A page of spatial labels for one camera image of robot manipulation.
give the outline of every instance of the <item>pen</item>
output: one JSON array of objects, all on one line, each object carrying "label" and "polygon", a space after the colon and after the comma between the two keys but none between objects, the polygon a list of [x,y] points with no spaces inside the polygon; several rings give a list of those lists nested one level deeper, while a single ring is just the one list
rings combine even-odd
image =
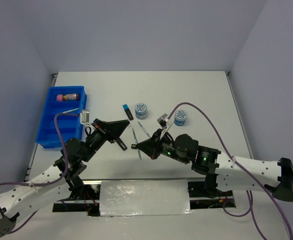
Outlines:
[{"label": "pen", "polygon": [[142,126],[142,124],[141,124],[139,121],[137,121],[137,123],[140,125],[140,127],[141,127],[142,130],[143,130],[143,132],[144,132],[149,138],[151,138],[151,136],[149,135],[149,133],[148,133],[148,131],[145,129],[145,127]]},{"label": "pen", "polygon": [[[137,139],[137,136],[136,136],[136,132],[135,132],[135,130],[133,129],[133,127],[132,127],[132,133],[133,133],[133,137],[134,137],[135,144],[138,144],[138,139]],[[138,154],[138,158],[139,158],[140,160],[142,160],[140,150],[137,150],[137,154]]]}]

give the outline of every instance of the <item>marker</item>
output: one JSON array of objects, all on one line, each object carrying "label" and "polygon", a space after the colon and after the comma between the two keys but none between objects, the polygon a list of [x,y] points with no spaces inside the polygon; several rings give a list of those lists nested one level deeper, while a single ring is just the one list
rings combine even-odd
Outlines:
[{"label": "marker", "polygon": [[151,136],[149,135],[149,133],[148,133],[148,131],[145,129],[145,127],[142,126],[142,124],[141,124],[139,121],[137,121],[137,123],[140,125],[140,127],[141,127],[142,130],[143,130],[143,132],[144,132],[149,138],[151,138]]},{"label": "marker", "polygon": [[[137,139],[137,136],[136,136],[136,132],[135,132],[135,130],[133,129],[133,127],[132,127],[132,133],[133,133],[133,137],[134,137],[135,144],[138,144],[138,139]],[[137,154],[138,154],[138,158],[139,158],[140,160],[142,160],[140,150],[137,150]]]},{"label": "marker", "polygon": [[125,111],[125,113],[126,113],[128,119],[129,119],[130,121],[133,120],[133,115],[132,115],[132,113],[131,113],[131,111],[130,111],[128,105],[127,105],[127,104],[124,104],[124,105],[123,105],[123,108],[124,108],[124,111]]}]

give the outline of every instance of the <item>blue plastic bin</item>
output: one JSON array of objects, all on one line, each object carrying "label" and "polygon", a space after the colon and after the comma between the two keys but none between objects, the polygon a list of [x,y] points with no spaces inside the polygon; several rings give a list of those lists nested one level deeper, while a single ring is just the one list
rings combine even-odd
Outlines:
[{"label": "blue plastic bin", "polygon": [[[79,94],[79,101],[57,101],[59,94]],[[52,86],[49,88],[46,96],[44,110],[38,127],[36,142],[45,149],[62,147],[57,130],[55,128],[54,118],[58,113],[67,110],[79,108],[72,114],[79,114],[85,109],[87,95],[84,86]],[[59,116],[57,124],[61,131],[63,140],[66,142],[70,138],[82,138],[83,125],[80,124],[80,117]]]}]

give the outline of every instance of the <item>pink bottle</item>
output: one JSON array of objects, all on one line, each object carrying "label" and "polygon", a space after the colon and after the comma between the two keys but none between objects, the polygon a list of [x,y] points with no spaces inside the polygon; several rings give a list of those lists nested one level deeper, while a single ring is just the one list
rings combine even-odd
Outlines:
[{"label": "pink bottle", "polygon": [[59,94],[56,96],[56,100],[58,102],[64,102],[64,101],[78,101],[79,100],[79,94],[77,93],[71,93],[71,94]]}]

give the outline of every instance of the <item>blue bin divider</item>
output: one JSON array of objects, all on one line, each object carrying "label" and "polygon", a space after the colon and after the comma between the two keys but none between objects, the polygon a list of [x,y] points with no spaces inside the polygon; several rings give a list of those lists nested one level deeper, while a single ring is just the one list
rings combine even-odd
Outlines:
[{"label": "blue bin divider", "polygon": [[[59,94],[79,94],[78,101],[57,101]],[[49,88],[45,100],[44,110],[38,127],[36,142],[45,149],[62,147],[54,118],[58,113],[79,108],[72,114],[79,114],[86,108],[87,95],[84,86],[52,86]],[[66,142],[70,138],[82,138],[83,125],[80,124],[80,117],[59,116],[57,124]]]}]

